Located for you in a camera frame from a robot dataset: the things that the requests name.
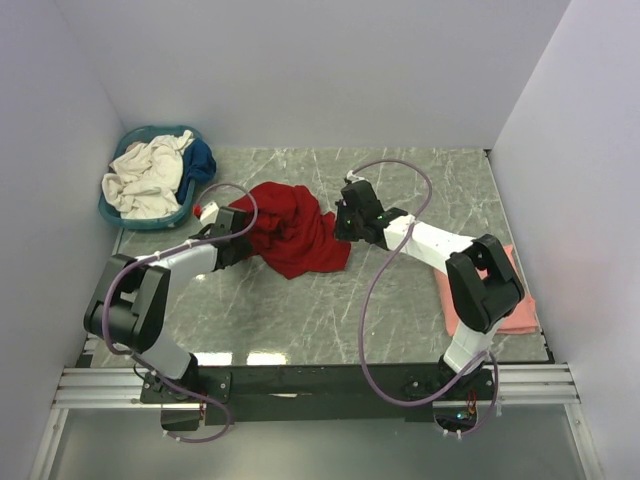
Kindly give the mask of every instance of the basket filled with clothes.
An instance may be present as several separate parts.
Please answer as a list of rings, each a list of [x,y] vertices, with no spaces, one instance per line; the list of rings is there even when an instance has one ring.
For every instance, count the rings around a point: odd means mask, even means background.
[[[98,210],[122,228],[173,228],[191,212],[196,183],[211,181],[215,173],[211,149],[195,128],[137,128],[118,143]]]

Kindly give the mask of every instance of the crumpled red fabric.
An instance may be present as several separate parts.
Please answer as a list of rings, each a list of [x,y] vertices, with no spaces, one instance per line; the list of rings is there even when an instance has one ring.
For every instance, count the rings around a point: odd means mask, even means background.
[[[307,187],[265,182],[251,194],[258,204],[258,220],[249,232],[253,255],[260,255],[287,279],[306,272],[344,270],[351,244],[333,238],[335,215],[323,215]],[[230,206],[253,213],[247,196]]]

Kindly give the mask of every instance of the gray floor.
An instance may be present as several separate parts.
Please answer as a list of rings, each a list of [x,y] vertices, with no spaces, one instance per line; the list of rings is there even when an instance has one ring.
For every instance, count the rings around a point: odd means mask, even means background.
[[[489,232],[512,243],[484,152],[437,149],[221,149],[217,181],[253,187],[267,180],[307,185],[324,211],[334,209],[349,169],[379,158],[403,158],[422,167],[434,185],[433,201],[421,220],[456,233]],[[402,166],[362,173],[385,207],[413,211],[426,187]],[[215,194],[226,204],[234,191]],[[125,232],[119,251],[142,255],[183,242],[197,221],[162,232]],[[166,328],[176,341],[210,364],[341,364],[357,361],[356,330],[366,286],[386,252],[353,246],[347,269],[307,273],[293,280],[260,258],[194,279],[169,299]],[[399,257],[374,292],[368,314],[367,357],[371,362],[436,361],[450,342],[430,267]],[[500,361],[546,361],[540,332],[497,335]],[[99,344],[93,366],[126,364]]]
[[[198,435],[212,434],[201,429]],[[458,442],[401,420],[237,425],[204,445],[162,438],[157,411],[69,413],[54,479],[584,480],[564,407],[505,407]]]

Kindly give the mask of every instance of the pink cloth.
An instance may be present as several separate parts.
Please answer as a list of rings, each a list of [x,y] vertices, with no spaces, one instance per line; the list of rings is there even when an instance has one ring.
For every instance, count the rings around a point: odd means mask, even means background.
[[[507,245],[504,247],[504,251],[507,253],[511,265],[515,268],[513,261],[513,245]],[[451,298],[451,287],[449,286],[449,277],[447,277],[440,270],[434,270],[436,274],[436,282],[440,289],[440,301],[442,302],[442,310],[444,312],[444,321],[447,326],[447,333],[450,336],[456,332],[460,317],[456,313],[453,306],[453,299]],[[480,272],[481,277],[486,277],[486,272]],[[509,334],[521,334],[521,333],[534,333],[538,328],[538,321],[536,320],[536,302],[528,293],[524,299],[518,304],[515,311],[507,317],[502,326],[498,329],[498,333]]]

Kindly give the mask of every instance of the white cloth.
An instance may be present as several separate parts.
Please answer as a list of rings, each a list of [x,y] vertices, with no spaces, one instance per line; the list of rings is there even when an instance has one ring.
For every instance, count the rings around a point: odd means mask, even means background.
[[[109,205],[127,220],[162,218],[180,209],[175,192],[182,178],[182,155],[193,142],[193,132],[181,137],[159,135],[140,143],[109,165],[115,173],[102,179]]]

